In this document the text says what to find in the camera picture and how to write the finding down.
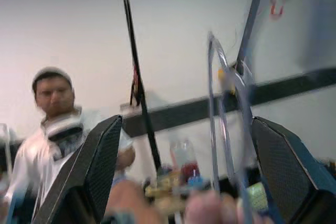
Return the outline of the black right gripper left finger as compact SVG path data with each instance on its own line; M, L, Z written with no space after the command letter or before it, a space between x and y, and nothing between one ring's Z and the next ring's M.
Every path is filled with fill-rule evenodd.
M88 133L64 164L32 223L100 223L116 167L122 116Z

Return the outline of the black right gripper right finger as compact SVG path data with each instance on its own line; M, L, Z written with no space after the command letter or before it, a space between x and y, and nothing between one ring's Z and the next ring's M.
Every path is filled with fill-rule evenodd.
M335 223L335 176L285 127L254 117L251 128L261 172L284 223Z

